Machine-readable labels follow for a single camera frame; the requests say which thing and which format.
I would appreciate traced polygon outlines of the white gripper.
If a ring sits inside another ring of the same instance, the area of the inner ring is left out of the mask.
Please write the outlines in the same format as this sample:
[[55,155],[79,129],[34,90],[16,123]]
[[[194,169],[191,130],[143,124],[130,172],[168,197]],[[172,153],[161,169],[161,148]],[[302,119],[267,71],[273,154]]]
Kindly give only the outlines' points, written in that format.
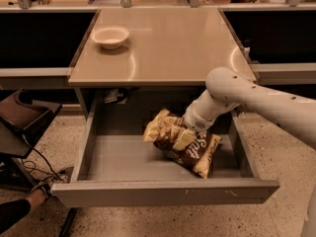
[[187,129],[184,129],[173,144],[173,149],[184,150],[196,139],[195,131],[206,131],[214,123],[214,117],[210,114],[205,104],[191,103],[184,114],[184,122]]

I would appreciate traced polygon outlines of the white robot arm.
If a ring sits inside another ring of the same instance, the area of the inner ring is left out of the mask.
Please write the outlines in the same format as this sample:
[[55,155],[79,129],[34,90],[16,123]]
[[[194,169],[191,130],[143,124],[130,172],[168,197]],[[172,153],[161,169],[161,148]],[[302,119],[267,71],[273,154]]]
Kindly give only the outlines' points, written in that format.
[[316,101],[256,84],[227,67],[212,69],[205,90],[185,110],[185,126],[202,132],[217,118],[243,106],[316,150]]

